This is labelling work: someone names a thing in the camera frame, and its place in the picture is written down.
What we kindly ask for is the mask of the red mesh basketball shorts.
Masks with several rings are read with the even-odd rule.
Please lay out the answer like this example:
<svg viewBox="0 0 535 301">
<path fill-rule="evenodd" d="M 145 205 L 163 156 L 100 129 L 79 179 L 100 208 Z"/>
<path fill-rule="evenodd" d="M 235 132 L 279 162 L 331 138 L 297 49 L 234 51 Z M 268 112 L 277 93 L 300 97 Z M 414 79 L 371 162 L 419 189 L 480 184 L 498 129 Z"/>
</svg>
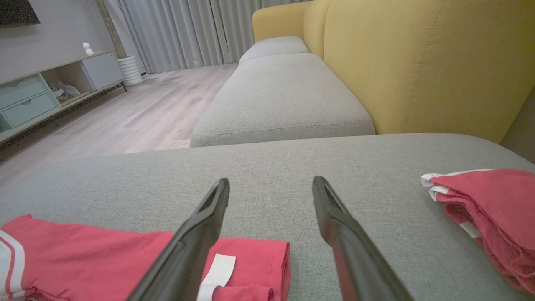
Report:
<svg viewBox="0 0 535 301">
<path fill-rule="evenodd" d="M 480 169 L 420 179 L 502 277 L 514 289 L 535 295 L 535 174 Z"/>
</svg>

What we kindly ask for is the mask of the grey pleated curtain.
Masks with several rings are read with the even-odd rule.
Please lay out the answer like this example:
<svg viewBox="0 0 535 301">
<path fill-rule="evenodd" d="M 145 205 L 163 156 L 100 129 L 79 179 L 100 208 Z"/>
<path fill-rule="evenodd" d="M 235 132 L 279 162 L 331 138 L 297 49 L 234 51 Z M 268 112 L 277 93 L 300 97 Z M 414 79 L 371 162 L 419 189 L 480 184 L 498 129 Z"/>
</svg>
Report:
<svg viewBox="0 0 535 301">
<path fill-rule="evenodd" d="M 254 44 L 261 8 L 306 0 L 105 0 L 141 74 L 236 63 Z"/>
</svg>

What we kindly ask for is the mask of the low wooden tv cabinet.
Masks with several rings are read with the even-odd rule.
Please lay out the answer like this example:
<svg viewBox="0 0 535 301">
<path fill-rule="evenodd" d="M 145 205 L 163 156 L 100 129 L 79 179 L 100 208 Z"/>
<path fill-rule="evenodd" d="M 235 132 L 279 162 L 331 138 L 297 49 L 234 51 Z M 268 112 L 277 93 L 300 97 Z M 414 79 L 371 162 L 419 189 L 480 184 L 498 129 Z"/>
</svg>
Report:
<svg viewBox="0 0 535 301">
<path fill-rule="evenodd" d="M 78 59 L 73 59 L 73 60 L 63 62 L 63 63 L 55 64 L 55 65 L 52 65 L 52 66 L 49 66 L 40 70 L 30 71 L 30 72 L 27 72 L 26 74 L 22 74 L 16 77 L 11 77 L 8 79 L 0 80 L 0 86 L 3 86 L 5 84 L 10 84 L 12 82 L 25 79 L 27 77 L 38 76 L 39 80 L 41 81 L 45 89 L 44 93 L 48 94 L 50 99 L 56 105 L 56 109 L 49 111 L 45 115 L 35 118 L 34 120 L 31 120 L 30 122 L 27 122 L 15 128 L 9 125 L 7 120 L 0 114 L 0 145 L 6 143 L 8 140 L 18 135 L 21 135 L 21 133 L 29 130 L 35 125 L 38 125 L 46 120 L 52 120 L 53 116 L 73 107 L 74 105 L 87 101 L 88 99 L 95 97 L 96 95 L 99 95 L 100 93 L 109 91 L 112 88 L 124 87 L 123 81 L 111 84 L 100 90 L 96 90 L 92 86 L 91 81 L 89 77 L 87 76 L 84 70 L 84 67 L 82 66 L 82 60 L 90 58 L 90 57 L 94 57 L 100 54 L 105 54 L 105 53 L 112 53 L 112 52 L 101 51 L 101 52 L 92 54 L 90 56 L 84 56 Z M 70 84 L 76 87 L 78 91 L 81 93 L 81 95 L 79 97 L 72 98 L 63 104 L 60 104 L 48 86 L 49 84 L 55 83 L 57 81 L 61 81 L 64 84 Z"/>
</svg>

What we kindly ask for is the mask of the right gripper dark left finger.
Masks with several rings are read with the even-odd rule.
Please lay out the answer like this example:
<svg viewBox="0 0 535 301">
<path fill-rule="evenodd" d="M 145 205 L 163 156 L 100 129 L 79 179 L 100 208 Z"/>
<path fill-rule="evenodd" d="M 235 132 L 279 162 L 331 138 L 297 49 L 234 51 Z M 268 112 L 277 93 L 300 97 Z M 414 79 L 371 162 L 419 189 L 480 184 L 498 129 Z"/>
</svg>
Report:
<svg viewBox="0 0 535 301">
<path fill-rule="evenodd" d="M 228 179 L 214 183 L 127 301 L 196 301 L 210 248 L 220 235 L 229 192 Z"/>
</svg>

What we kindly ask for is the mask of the indoor plant brown trunk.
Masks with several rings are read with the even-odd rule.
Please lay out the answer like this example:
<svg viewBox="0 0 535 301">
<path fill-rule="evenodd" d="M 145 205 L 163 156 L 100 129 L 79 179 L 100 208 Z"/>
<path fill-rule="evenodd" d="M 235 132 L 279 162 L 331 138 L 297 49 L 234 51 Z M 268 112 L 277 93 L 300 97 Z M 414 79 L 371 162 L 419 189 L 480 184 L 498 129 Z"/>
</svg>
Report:
<svg viewBox="0 0 535 301">
<path fill-rule="evenodd" d="M 117 29 L 115 28 L 112 17 L 107 9 L 105 0 L 95 0 L 99 13 L 105 23 L 109 36 L 111 37 L 115 53 L 117 54 L 118 59 L 126 59 L 128 54 L 126 53 L 123 43 L 120 40 Z"/>
</svg>

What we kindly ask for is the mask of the grey stuffed toy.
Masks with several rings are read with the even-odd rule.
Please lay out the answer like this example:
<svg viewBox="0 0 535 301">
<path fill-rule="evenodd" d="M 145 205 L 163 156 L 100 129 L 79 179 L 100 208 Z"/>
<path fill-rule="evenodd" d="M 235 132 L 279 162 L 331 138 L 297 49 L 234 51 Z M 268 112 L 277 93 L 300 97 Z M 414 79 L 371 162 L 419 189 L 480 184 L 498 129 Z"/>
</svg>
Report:
<svg viewBox="0 0 535 301">
<path fill-rule="evenodd" d="M 76 87 L 70 84 L 64 84 L 61 81 L 49 84 L 48 86 L 60 104 L 63 104 L 70 99 L 79 97 L 81 95 Z"/>
</svg>

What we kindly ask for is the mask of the teal cabinet drawer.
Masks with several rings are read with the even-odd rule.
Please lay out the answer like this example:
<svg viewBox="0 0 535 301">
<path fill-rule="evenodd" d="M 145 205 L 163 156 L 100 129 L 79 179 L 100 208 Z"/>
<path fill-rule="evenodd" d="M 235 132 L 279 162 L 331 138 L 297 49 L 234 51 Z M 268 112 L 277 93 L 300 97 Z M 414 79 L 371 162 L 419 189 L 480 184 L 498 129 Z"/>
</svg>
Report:
<svg viewBox="0 0 535 301">
<path fill-rule="evenodd" d="M 45 115 L 54 109 L 56 109 L 55 103 L 50 99 L 48 94 L 44 93 L 2 109 L 0 110 L 0 114 L 6 119 L 9 125 L 15 128 Z"/>
<path fill-rule="evenodd" d="M 38 76 L 27 77 L 0 86 L 0 109 L 45 92 Z"/>
</svg>

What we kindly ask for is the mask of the narrow yellow sofa backrest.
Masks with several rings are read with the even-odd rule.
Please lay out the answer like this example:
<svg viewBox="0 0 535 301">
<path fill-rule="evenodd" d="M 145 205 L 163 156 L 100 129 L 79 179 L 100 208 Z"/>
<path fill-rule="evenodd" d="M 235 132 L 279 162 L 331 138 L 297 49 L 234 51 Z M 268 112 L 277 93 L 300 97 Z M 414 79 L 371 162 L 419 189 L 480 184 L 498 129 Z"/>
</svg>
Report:
<svg viewBox="0 0 535 301">
<path fill-rule="evenodd" d="M 310 53 L 323 59 L 326 16 L 333 0 L 308 2 L 303 19 L 303 41 Z"/>
</svg>

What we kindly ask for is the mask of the white ribbed plant pot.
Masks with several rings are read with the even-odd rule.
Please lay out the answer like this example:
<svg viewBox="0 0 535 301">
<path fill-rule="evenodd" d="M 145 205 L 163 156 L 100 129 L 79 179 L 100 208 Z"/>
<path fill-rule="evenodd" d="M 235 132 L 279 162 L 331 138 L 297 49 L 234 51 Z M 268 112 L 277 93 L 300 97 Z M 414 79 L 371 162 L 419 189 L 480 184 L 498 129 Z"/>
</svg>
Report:
<svg viewBox="0 0 535 301">
<path fill-rule="evenodd" d="M 117 59 L 117 61 L 124 76 L 123 84 L 125 87 L 132 87 L 144 83 L 135 56 Z"/>
</svg>

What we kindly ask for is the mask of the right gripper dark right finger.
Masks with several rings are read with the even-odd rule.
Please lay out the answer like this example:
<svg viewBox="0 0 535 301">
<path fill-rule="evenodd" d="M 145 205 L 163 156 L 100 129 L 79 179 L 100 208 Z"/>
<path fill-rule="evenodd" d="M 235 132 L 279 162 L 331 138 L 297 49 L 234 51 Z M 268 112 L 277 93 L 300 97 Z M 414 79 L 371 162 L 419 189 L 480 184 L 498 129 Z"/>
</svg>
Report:
<svg viewBox="0 0 535 301">
<path fill-rule="evenodd" d="M 343 301 L 413 301 L 327 179 L 315 176 L 312 192 L 319 231 L 332 248 Z"/>
</svg>

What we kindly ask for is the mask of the small grey sofa seat cushion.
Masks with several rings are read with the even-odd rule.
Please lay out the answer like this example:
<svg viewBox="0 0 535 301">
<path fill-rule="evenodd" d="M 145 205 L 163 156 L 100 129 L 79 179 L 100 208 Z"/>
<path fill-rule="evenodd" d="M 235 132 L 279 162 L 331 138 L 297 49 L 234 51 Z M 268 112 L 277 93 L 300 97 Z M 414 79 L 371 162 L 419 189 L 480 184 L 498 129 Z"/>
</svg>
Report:
<svg viewBox="0 0 535 301">
<path fill-rule="evenodd" d="M 309 53 L 302 38 L 297 36 L 268 38 L 251 46 L 239 59 L 239 64 L 256 58 L 298 53 Z"/>
</svg>

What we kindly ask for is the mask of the black television screen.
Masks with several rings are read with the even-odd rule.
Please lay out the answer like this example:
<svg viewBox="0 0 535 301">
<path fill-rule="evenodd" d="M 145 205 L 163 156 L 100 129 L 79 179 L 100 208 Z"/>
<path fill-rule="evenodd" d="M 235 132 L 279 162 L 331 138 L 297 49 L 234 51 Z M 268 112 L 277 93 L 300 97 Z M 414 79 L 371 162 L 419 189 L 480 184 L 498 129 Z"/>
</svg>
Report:
<svg viewBox="0 0 535 301">
<path fill-rule="evenodd" d="M 28 0 L 0 0 L 0 28 L 39 23 L 40 20 Z"/>
</svg>

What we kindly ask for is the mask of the long grey sofa seat cushion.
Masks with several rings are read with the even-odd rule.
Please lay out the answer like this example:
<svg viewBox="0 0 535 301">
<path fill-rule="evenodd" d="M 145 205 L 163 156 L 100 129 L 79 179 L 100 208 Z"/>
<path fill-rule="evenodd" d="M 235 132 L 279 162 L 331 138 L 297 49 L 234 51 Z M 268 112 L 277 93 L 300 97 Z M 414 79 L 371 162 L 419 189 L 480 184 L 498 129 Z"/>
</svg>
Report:
<svg viewBox="0 0 535 301">
<path fill-rule="evenodd" d="M 318 56 L 241 63 L 196 123 L 191 147 L 374 135 L 366 108 Z"/>
</svg>

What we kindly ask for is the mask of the grey cabinet door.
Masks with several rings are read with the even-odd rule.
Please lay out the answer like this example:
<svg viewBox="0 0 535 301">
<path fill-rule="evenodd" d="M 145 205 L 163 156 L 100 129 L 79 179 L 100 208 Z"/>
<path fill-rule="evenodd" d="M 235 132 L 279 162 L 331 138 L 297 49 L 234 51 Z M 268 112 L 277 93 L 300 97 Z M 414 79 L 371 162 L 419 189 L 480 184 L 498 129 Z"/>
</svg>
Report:
<svg viewBox="0 0 535 301">
<path fill-rule="evenodd" d="M 82 66 L 96 90 L 122 82 L 124 78 L 113 53 L 105 53 L 83 59 Z"/>
</svg>

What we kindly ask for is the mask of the grey-green sofa chaise cushion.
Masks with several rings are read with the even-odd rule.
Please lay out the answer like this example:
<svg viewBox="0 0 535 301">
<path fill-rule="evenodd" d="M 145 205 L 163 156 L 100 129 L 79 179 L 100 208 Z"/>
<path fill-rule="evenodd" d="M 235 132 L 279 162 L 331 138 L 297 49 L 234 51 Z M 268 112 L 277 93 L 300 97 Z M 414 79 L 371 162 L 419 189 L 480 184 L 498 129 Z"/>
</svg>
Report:
<svg viewBox="0 0 535 301">
<path fill-rule="evenodd" d="M 291 301 L 341 301 L 313 206 L 332 185 L 415 301 L 535 301 L 503 280 L 420 176 L 535 165 L 467 135 L 412 133 L 274 141 L 84 158 L 0 195 L 0 225 L 24 214 L 135 232 L 178 230 L 217 179 L 230 182 L 223 237 L 290 242 Z"/>
</svg>

